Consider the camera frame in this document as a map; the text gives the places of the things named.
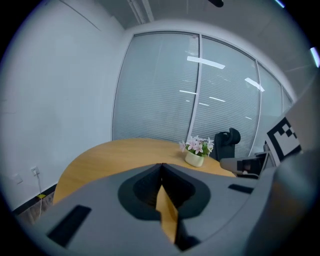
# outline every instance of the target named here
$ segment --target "office chair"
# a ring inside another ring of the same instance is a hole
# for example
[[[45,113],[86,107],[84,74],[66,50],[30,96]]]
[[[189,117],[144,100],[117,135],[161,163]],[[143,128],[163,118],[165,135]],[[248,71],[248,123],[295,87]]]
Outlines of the office chair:
[[[235,157],[235,145],[241,140],[240,133],[230,128],[229,132],[219,132],[214,136],[214,148],[210,157],[220,162],[222,158]]]

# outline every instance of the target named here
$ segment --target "curved desk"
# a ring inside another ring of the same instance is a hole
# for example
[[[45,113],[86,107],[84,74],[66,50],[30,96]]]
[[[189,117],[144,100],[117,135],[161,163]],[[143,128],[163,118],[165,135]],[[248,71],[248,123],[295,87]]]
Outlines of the curved desk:
[[[56,186],[53,203],[91,181],[157,163],[175,164],[201,172],[234,177],[232,172],[222,169],[220,163],[211,157],[206,157],[201,167],[193,167],[185,162],[185,154],[177,143],[158,139],[132,138],[100,144],[79,155],[64,170]],[[157,196],[156,209],[161,212],[163,231],[173,242],[177,228],[177,210],[162,187]]]

